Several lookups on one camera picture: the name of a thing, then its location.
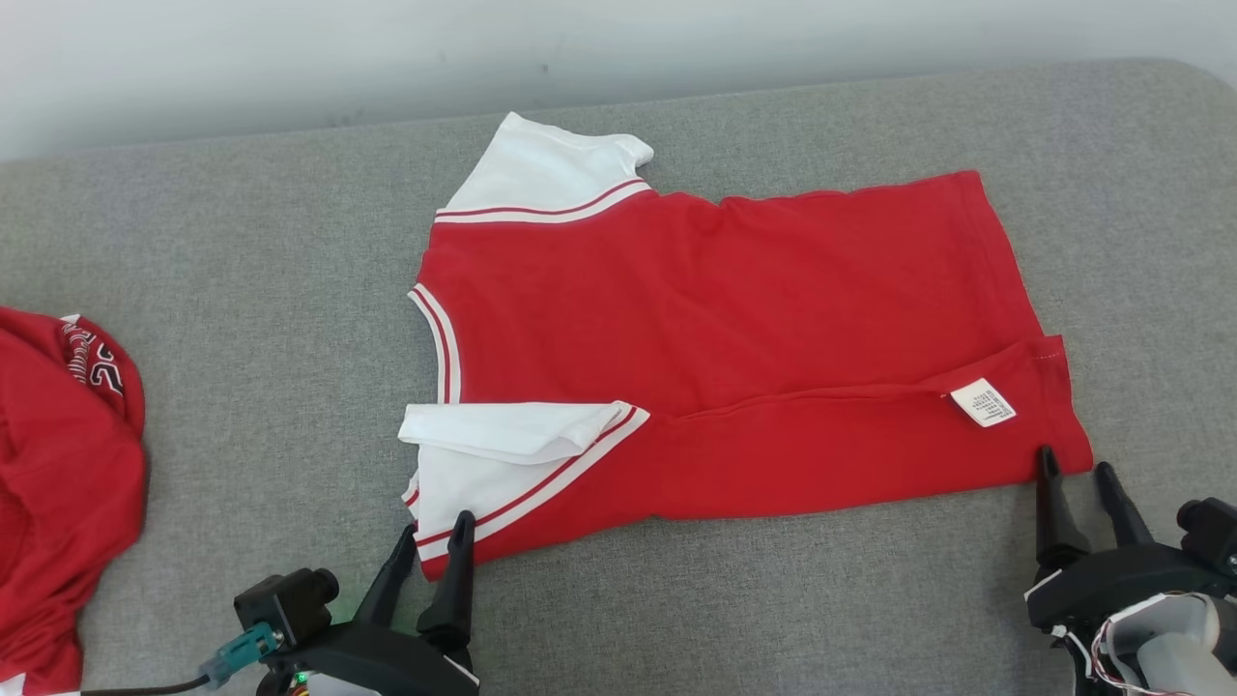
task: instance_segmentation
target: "white stripe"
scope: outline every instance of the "white stripe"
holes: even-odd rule
[[[450,371],[452,393],[447,396],[447,402],[444,404],[459,404],[460,403],[460,346],[455,342],[455,326],[452,325],[452,318],[447,314],[447,309],[438,303],[438,298],[434,293],[429,291],[424,284],[417,283],[421,292],[426,295],[426,300],[429,302],[429,307],[434,309],[438,314],[438,320],[443,323],[443,333],[447,340],[447,351],[450,354],[450,360],[447,361],[447,370]]]
[[[644,425],[644,422],[648,420],[648,412],[646,412],[644,409],[636,409],[635,407],[632,408],[635,409],[636,413],[631,417],[631,420],[625,423],[622,428],[616,429],[610,435],[599,440],[595,445],[593,445],[593,448],[589,449],[588,452],[580,455],[580,459],[571,462],[571,466],[569,466],[567,471],[558,475],[558,478],[549,482],[544,488],[529,496],[528,499],[521,502],[518,506],[511,508],[506,513],[502,513],[501,516],[486,520],[484,524],[477,525],[474,540],[481,541],[486,537],[490,537],[491,534],[502,530],[511,523],[536,511],[543,503],[546,503],[554,496],[562,493],[563,490],[565,490],[568,486],[575,482],[575,480],[580,478],[580,476],[584,475],[584,472],[589,471],[593,467],[593,465],[597,464],[597,461],[601,460],[601,457],[609,455],[610,451],[614,450],[620,443],[626,440],[627,436],[640,430],[640,427]],[[476,517],[482,518],[485,517],[485,514],[486,513],[481,513],[477,514]],[[447,530],[439,529],[428,533],[422,533],[421,530],[418,530],[413,533],[413,538],[426,539],[428,537],[442,534],[443,532]],[[438,541],[426,544],[424,546],[418,546],[417,553],[421,555],[422,562],[429,559],[437,559],[438,556],[447,554],[447,541],[450,538],[443,538],[439,539]]]
[[[412,516],[413,522],[417,520],[417,513],[421,509],[421,498],[413,501],[412,506],[408,504],[408,501],[417,492],[417,486],[419,483],[421,483],[421,472],[417,472],[412,475],[412,478],[408,480],[408,490],[404,491],[402,496],[400,496],[400,499],[403,501],[404,507],[408,508],[408,513]]]
[[[492,213],[474,213],[468,215],[443,215],[442,213],[454,213],[463,210],[438,210],[438,215],[434,216],[434,223],[569,223],[595,215],[611,205],[615,205],[642,190],[652,190],[653,187],[638,180],[630,185],[625,185],[605,198],[591,203],[579,210],[573,210],[570,213],[526,213],[521,210],[495,210]]]
[[[447,368],[447,357],[443,354],[443,335],[438,333],[438,321],[434,320],[434,314],[429,310],[429,307],[427,307],[426,303],[421,300],[421,295],[417,294],[417,289],[419,289],[426,297],[429,297],[429,291],[426,289],[426,286],[418,282],[416,286],[413,286],[411,291],[408,291],[408,298],[416,302],[417,308],[421,309],[421,313],[424,314],[426,316],[426,323],[429,324],[429,333],[434,335],[434,351],[438,357],[438,403],[445,404],[448,368]]]

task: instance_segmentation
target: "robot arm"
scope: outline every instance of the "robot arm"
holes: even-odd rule
[[[1155,543],[1107,462],[1096,486],[1117,548],[1091,553],[1074,525],[1049,448],[1039,454],[1032,626],[1075,663],[1075,695],[1237,696],[1237,511],[1186,503],[1181,549]]]

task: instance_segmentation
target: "cable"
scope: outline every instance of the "cable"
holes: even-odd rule
[[[173,684],[172,686],[151,686],[146,689],[95,689],[83,691],[82,696],[168,696],[171,694],[183,694],[193,691],[199,686],[205,686],[210,681],[210,675],[202,675],[193,681]]]

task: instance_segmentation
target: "crumpled red shirt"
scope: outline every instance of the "crumpled red shirt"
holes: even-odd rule
[[[143,418],[103,329],[0,307],[0,684],[79,689],[77,613],[141,530]]]

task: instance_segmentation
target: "white wall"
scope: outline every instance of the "white wall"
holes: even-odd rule
[[[0,0],[0,159],[1116,56],[1237,84],[1237,0]]]

